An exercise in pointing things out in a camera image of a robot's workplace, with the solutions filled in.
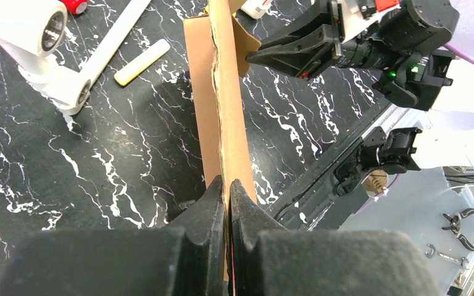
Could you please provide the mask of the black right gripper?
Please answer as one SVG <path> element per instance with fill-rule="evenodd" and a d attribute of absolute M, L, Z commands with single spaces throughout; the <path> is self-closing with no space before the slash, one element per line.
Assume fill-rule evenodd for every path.
<path fill-rule="evenodd" d="M 338 1 L 315 1 L 301 16 L 264 38 L 246 62 L 261 65 L 286 76 L 309 79 L 319 75 L 328 62 L 335 68 L 387 71 L 401 63 L 407 51 L 392 50 L 383 41 L 383 25 L 401 11 L 393 10 L 379 22 L 345 43 Z"/>

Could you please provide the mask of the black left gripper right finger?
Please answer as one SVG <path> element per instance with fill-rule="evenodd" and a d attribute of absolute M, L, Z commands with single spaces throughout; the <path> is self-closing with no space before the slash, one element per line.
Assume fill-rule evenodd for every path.
<path fill-rule="evenodd" d="M 290 231 L 242 182 L 229 188 L 231 295 L 438 295 L 426 260 L 397 231 Z"/>

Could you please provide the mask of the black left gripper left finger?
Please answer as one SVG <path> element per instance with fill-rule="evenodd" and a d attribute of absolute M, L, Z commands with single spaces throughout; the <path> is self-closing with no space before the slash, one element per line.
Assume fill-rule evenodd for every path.
<path fill-rule="evenodd" d="M 42 232 L 25 240 L 0 295 L 222 295 L 223 182 L 158 229 Z"/>

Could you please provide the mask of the brown cardboard box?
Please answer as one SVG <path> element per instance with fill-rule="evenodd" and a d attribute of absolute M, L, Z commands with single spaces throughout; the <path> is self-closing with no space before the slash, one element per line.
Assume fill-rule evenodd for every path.
<path fill-rule="evenodd" d="M 241 1 L 209 1 L 183 22 L 204 177 L 222 179 L 227 269 L 235 295 L 253 295 L 257 274 L 245 252 L 244 222 L 257 207 L 240 81 L 260 42 L 235 18 Z"/>

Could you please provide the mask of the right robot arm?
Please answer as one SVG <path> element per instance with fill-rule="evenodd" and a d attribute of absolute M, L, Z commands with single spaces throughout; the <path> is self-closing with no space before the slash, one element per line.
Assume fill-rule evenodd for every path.
<path fill-rule="evenodd" d="M 330 67 L 379 70 L 373 88 L 398 107 L 474 113 L 474 61 L 449 45 L 459 17 L 449 1 L 315 1 L 246 61 L 302 80 Z M 448 166 L 474 167 L 474 131 L 398 128 L 337 161 L 326 188 L 344 196 L 375 170 Z"/>

